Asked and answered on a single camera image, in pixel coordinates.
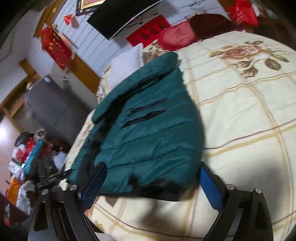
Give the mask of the dark red velvet cushion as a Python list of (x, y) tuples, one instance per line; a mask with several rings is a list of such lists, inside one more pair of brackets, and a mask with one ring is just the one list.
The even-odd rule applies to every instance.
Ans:
[(201, 40), (235, 30), (235, 26), (219, 14), (196, 14), (189, 19), (189, 24)]

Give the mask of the red chinese knot hanging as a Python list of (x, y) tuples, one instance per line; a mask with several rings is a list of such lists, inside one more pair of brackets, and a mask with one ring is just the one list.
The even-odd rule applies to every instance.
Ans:
[(40, 41), (42, 50), (47, 52), (62, 70), (71, 67), (75, 58), (75, 53), (71, 49), (72, 43), (55, 29), (55, 25), (40, 31)]

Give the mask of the white plastic bag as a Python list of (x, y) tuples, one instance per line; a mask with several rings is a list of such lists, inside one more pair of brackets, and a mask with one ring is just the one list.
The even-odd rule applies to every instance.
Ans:
[(57, 151), (52, 151), (52, 160), (57, 168), (58, 171), (61, 171), (63, 166), (64, 166), (64, 162), (66, 160), (67, 154), (65, 152), (57, 152)]

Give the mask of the floral cream bed quilt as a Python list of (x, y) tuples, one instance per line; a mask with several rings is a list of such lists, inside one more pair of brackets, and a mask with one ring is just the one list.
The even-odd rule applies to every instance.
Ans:
[[(205, 130), (202, 160), (226, 183), (261, 188), (274, 240), (295, 227), (295, 51), (228, 32), (177, 51)], [(217, 211), (192, 186), (178, 202), (98, 197), (86, 216), (115, 240), (202, 240)]]

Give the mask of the white square pillow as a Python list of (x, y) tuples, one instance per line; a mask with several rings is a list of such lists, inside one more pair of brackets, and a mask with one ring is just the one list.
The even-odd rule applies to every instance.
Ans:
[(110, 90), (144, 66), (142, 50), (143, 44), (140, 43), (111, 60), (111, 71), (107, 78)]

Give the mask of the red shopping bag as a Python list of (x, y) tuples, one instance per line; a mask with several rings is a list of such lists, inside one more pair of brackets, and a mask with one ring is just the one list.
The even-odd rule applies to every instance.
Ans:
[(253, 28), (259, 26), (259, 21), (252, 7), (252, 3), (246, 0), (237, 0), (233, 6), (227, 8), (230, 17), (238, 27)]

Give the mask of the red calligraphy banner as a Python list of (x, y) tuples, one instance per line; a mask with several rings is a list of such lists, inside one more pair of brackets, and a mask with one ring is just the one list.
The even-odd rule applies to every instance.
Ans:
[(159, 15), (127, 36), (126, 40), (133, 47), (137, 46), (138, 44), (142, 44), (143, 48), (145, 48), (153, 41), (158, 39), (160, 33), (170, 26), (171, 24), (165, 19), (165, 17), (163, 15)]

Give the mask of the red heart-shaped cushion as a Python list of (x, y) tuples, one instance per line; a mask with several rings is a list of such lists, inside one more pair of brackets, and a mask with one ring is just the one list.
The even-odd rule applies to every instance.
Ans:
[(165, 28), (160, 33), (157, 42), (164, 50), (177, 51), (199, 40), (200, 38), (194, 33), (189, 21), (185, 21)]

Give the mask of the wall-mounted black television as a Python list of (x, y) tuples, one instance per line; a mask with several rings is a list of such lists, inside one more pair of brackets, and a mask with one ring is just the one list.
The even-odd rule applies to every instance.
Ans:
[(88, 18), (87, 22), (107, 40), (112, 39), (133, 19), (161, 1), (107, 0)]

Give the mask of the dark green puffer coat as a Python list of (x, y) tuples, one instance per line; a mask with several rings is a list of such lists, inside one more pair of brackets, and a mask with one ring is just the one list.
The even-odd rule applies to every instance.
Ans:
[(123, 80), (97, 106), (92, 122), (69, 184), (82, 184), (100, 162), (107, 165), (99, 191), (104, 196), (178, 201), (194, 183), (205, 137), (176, 53)]

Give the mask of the pile of colourful clutter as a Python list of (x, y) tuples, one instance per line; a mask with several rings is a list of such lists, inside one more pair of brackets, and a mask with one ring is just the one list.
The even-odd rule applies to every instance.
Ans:
[(56, 143), (44, 128), (35, 133), (23, 132), (16, 139), (8, 166), (11, 182), (4, 196), (6, 225), (26, 220), (36, 206), (39, 182), (60, 171), (56, 160), (59, 150), (55, 148)]

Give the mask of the grey refrigerator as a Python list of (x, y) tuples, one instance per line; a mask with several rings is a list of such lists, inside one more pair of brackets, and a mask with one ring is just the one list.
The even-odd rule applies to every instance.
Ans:
[(25, 101), (41, 127), (53, 138), (73, 145), (90, 109), (64, 91), (49, 75), (25, 93)]

